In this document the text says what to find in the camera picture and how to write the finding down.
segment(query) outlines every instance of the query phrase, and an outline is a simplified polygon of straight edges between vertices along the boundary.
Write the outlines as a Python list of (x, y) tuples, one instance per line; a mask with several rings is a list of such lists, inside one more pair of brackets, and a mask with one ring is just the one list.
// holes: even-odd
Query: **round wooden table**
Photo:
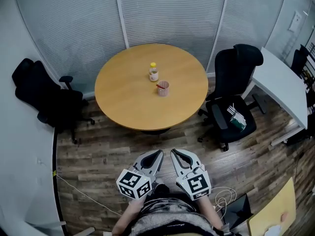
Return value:
[[(149, 80), (155, 62), (159, 81), (170, 83), (169, 95), (158, 96), (157, 82)], [(113, 56), (100, 70), (95, 98), (101, 110), (121, 126), (161, 130), (191, 117), (208, 92), (208, 79), (200, 62), (170, 45), (145, 44)]]

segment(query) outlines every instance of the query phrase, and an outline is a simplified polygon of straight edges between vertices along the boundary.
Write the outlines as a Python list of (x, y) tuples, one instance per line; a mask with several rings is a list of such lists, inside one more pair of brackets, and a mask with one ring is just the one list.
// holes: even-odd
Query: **table top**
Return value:
[[(158, 96), (149, 80), (150, 63), (157, 64), (159, 81), (170, 83), (169, 95)], [(208, 78), (200, 62), (170, 45), (145, 44), (113, 56), (99, 72), (95, 98), (114, 122), (136, 130), (161, 130), (191, 117), (208, 92)]]
[[(281, 215), (288, 212), (286, 219), (281, 222)], [(272, 226), (281, 225), (280, 236), (292, 225), (296, 217), (295, 193), (293, 179), (290, 178), (281, 191), (260, 212), (248, 221), (251, 236), (263, 236)]]
[(261, 48), (264, 63), (257, 66), (252, 80), (269, 94), (295, 121), (307, 129), (305, 86), (287, 65), (265, 48)]

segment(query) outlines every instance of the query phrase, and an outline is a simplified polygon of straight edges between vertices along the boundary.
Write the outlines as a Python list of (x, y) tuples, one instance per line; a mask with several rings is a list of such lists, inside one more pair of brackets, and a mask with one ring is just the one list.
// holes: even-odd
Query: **white desk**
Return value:
[(271, 145), (274, 146), (307, 129), (306, 93), (303, 81), (289, 67), (263, 47), (261, 53), (264, 63), (255, 68), (252, 81), (242, 98), (244, 99), (256, 85), (272, 97), (298, 124), (298, 127), (289, 133), (272, 141)]

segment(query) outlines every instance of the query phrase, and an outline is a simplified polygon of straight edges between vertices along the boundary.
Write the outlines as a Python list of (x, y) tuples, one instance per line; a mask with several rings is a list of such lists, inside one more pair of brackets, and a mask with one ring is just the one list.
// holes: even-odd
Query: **desk leg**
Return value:
[(250, 91), (252, 90), (252, 88), (255, 86), (255, 83), (253, 81), (250, 82), (250, 84), (248, 85), (248, 87), (246, 88), (245, 92), (242, 94), (242, 99), (244, 100), (246, 98), (246, 96), (250, 93)]
[(273, 140), (271, 142), (271, 146), (275, 146), (281, 142), (285, 142), (287, 141), (287, 139), (289, 139), (291, 136), (294, 136), (295, 134), (297, 134), (298, 132), (302, 131), (304, 128), (298, 126), (296, 128), (294, 128), (293, 130), (291, 130), (289, 133), (286, 133), (285, 135), (281, 136), (280, 138), (277, 138), (275, 140)]

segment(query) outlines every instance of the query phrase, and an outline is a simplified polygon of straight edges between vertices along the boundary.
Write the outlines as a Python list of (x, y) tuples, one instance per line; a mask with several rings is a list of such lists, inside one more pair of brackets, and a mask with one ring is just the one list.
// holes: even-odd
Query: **pink cup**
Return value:
[(160, 81), (158, 83), (158, 85), (162, 88), (157, 88), (157, 93), (159, 94), (159, 96), (165, 97), (168, 96), (169, 93), (169, 83), (167, 81)]

